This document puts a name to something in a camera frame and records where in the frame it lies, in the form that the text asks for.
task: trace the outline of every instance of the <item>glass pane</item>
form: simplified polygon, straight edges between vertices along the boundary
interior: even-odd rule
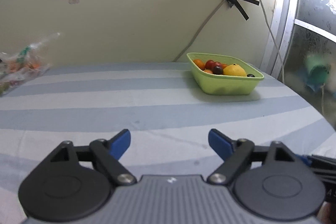
[[[336,35],[336,0],[299,0],[296,18]]]
[[[318,68],[313,71],[312,68],[319,65],[327,67],[329,73]],[[324,115],[335,127],[336,43],[294,25],[285,64],[285,84],[322,113],[323,83],[325,83]]]

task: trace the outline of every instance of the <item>transparent plastic bag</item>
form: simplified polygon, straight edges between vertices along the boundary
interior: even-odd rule
[[[43,58],[43,50],[49,42],[59,38],[60,35],[60,33],[54,33],[40,42],[30,44],[14,55],[0,52],[2,60],[0,64],[3,70],[0,74],[0,96],[49,69],[50,64]]]

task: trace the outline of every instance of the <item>beige wall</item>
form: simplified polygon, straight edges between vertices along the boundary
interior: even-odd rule
[[[221,0],[0,0],[0,51],[14,53],[53,32],[55,65],[171,61]],[[269,20],[275,0],[264,0]],[[261,7],[240,1],[250,19],[226,4],[190,51],[232,55],[260,65],[268,30]]]

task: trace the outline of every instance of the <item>green plastic basket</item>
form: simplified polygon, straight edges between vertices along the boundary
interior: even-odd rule
[[[190,52],[187,54],[188,60],[191,64],[191,72],[199,85],[199,87],[207,94],[212,95],[248,95],[254,88],[264,79],[264,75],[251,67],[244,61],[231,56],[220,54],[206,54]],[[255,77],[241,77],[228,75],[212,75],[202,71],[195,65],[193,60],[201,59],[204,63],[212,59],[228,65],[238,64],[247,74],[251,73]]]

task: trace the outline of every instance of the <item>lemon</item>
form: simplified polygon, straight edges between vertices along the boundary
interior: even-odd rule
[[[231,75],[231,76],[243,76],[246,77],[246,71],[239,65],[237,64],[232,64],[227,66],[224,71],[223,71],[224,75]]]

